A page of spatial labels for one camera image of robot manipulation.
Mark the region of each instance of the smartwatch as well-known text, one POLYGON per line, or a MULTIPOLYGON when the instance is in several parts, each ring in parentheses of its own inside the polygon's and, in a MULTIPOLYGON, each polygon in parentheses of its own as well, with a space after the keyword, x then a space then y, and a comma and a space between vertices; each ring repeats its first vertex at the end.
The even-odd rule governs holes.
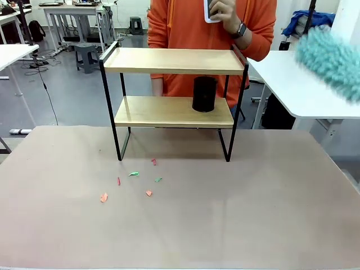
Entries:
POLYGON ((246 27, 246 24, 244 22, 242 22, 240 24, 240 26, 238 27, 238 30, 236 31, 236 33, 231 35, 231 38, 238 39, 238 38, 243 37, 247 28, 248 27, 246 27))

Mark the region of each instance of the shelf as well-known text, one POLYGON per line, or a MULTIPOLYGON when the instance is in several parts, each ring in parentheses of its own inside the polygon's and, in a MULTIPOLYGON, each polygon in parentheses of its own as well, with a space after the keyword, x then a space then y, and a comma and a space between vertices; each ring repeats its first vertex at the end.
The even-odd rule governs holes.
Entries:
POLYGON ((119 73, 242 75, 244 71, 230 49, 116 48, 104 67, 119 73))
POLYGON ((225 98, 217 98, 211 112, 198 112, 192 97, 125 96, 115 117, 117 127, 232 128, 225 98))

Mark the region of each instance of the blue cloth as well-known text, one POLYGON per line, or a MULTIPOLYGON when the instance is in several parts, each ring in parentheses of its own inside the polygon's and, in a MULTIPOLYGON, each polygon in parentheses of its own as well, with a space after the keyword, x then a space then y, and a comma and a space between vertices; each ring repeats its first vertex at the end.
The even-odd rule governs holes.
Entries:
MULTIPOLYGON (((290 24, 287 26, 286 29, 282 31, 282 34, 289 37, 292 35, 292 33, 295 31, 295 28, 298 24, 298 20, 302 16, 309 16, 308 10, 300 10, 295 11, 293 14, 293 17, 291 18, 290 24)), ((321 13, 321 12, 315 12, 312 19, 312 25, 311 26, 320 26, 327 24, 329 26, 332 26, 334 20, 335 20, 336 14, 330 14, 330 13, 321 13)))

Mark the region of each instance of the person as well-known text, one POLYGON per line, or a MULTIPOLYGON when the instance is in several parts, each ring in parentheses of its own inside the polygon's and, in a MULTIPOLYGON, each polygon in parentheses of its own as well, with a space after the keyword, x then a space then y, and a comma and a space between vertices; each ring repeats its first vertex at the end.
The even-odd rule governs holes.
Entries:
MULTIPOLYGON (((203 0, 151 0, 148 46, 230 50, 235 43, 245 57, 260 61, 272 43, 276 4, 276 0, 212 0, 210 19, 221 22, 209 24, 205 21, 203 0)), ((191 97, 197 76, 151 74, 153 94, 191 97)), ((226 76, 216 79, 217 96, 222 97, 226 76)), ((230 76, 227 93, 230 108, 237 104, 240 84, 240 76, 230 76)))

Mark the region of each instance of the hand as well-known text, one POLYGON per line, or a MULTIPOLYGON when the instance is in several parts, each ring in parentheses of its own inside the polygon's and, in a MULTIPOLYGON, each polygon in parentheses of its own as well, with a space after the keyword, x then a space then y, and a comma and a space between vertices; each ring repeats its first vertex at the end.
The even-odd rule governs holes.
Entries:
POLYGON ((210 3, 211 20, 223 22, 224 29, 229 34, 235 34, 239 29, 241 20, 236 14, 236 0, 212 0, 210 3))

